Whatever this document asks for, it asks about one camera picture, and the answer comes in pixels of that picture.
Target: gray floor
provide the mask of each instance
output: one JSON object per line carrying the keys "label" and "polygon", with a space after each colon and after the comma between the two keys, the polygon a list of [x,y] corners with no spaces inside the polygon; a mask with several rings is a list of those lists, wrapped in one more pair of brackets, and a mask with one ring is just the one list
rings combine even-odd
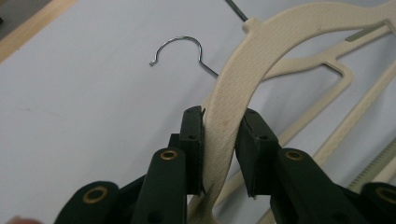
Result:
{"label": "gray floor", "polygon": [[0,39],[35,15],[50,0],[0,0]]}

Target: white table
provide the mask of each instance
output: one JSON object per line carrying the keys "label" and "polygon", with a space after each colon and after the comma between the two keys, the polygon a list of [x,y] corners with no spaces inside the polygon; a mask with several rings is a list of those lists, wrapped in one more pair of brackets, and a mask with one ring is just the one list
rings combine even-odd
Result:
{"label": "white table", "polygon": [[[262,21],[307,2],[313,1],[235,1]],[[193,43],[172,43],[150,67],[155,50],[176,35],[193,36],[204,63],[219,72],[245,36],[241,25],[224,1],[84,0],[4,60],[0,223],[15,215],[51,223],[82,186],[108,180],[122,187],[143,175],[152,154],[178,133],[182,112],[199,105],[216,81],[196,62]],[[352,33],[317,37],[288,56],[314,54]],[[288,147],[313,154],[395,58],[391,35],[342,58],[355,73],[353,84]],[[319,67],[271,79],[250,107],[281,133],[339,78]],[[392,81],[324,167],[334,182],[347,186],[393,139],[395,93]],[[235,162],[231,174],[237,168]],[[267,207],[267,197],[253,201],[241,188],[216,213],[223,223],[254,223]]]}

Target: metal hook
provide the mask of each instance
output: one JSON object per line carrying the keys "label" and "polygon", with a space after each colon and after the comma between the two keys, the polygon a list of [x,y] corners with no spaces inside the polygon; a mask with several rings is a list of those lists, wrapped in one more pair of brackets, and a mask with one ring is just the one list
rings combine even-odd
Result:
{"label": "metal hook", "polygon": [[199,50],[199,56],[198,56],[198,62],[200,63],[200,65],[208,72],[210,72],[212,75],[214,75],[215,77],[218,77],[219,75],[214,72],[212,69],[210,69],[208,66],[206,66],[206,64],[204,64],[202,62],[202,47],[201,44],[199,43],[199,41],[191,36],[185,36],[185,35],[180,35],[180,36],[176,36],[168,41],[166,41],[165,43],[163,43],[158,49],[157,52],[155,52],[154,55],[154,61],[150,62],[149,65],[150,66],[154,66],[157,62],[158,62],[158,56],[160,54],[160,51],[168,44],[177,41],[177,40],[190,40],[192,42],[194,42],[197,46],[198,46],[198,50]]}

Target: silver hook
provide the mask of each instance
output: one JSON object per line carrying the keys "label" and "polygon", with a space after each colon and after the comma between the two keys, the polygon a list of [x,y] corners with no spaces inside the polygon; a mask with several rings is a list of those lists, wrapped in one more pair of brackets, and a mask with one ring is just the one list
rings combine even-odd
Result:
{"label": "silver hook", "polygon": [[215,77],[218,77],[219,75],[214,72],[212,69],[210,69],[208,66],[206,66],[206,64],[204,64],[202,62],[202,47],[201,44],[199,43],[199,41],[191,36],[185,36],[185,35],[180,35],[180,36],[176,36],[168,41],[166,41],[165,43],[163,43],[158,49],[157,52],[155,52],[154,55],[154,61],[150,62],[149,65],[150,66],[154,66],[157,62],[158,62],[158,56],[160,54],[160,51],[168,44],[177,41],[177,40],[190,40],[192,42],[194,42],[197,46],[198,46],[198,50],[199,50],[199,56],[198,56],[198,62],[201,64],[201,66],[208,72],[210,72],[212,75],[214,75]]}

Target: wood strip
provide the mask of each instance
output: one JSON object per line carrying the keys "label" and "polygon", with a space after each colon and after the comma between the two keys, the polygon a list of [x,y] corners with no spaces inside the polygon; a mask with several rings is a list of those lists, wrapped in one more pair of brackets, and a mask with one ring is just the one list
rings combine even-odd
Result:
{"label": "wood strip", "polygon": [[75,2],[76,0],[52,0],[33,17],[4,37],[0,41],[0,63],[50,24],[50,22],[58,18]]}

